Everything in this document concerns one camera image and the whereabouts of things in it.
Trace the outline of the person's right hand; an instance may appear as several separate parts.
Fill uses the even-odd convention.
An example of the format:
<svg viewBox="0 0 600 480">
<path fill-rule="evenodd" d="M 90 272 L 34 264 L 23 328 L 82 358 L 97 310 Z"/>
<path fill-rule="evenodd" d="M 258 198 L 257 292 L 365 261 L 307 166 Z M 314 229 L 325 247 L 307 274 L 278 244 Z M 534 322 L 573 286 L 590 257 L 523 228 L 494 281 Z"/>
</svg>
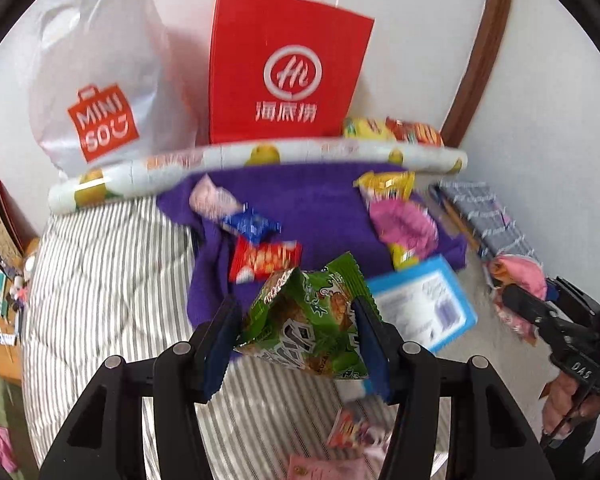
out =
<svg viewBox="0 0 600 480">
<path fill-rule="evenodd" d="M 565 423 L 557 431 L 558 436 L 565 437 L 572 429 L 569 419 L 589 420 L 600 414 L 599 394 L 588 396 L 580 408 L 574 408 L 576 404 L 573 400 L 578 387 L 578 382 L 564 372 L 560 372 L 550 383 L 550 390 L 542 409 L 543 434 L 551 434 L 565 419 Z"/>
</svg>

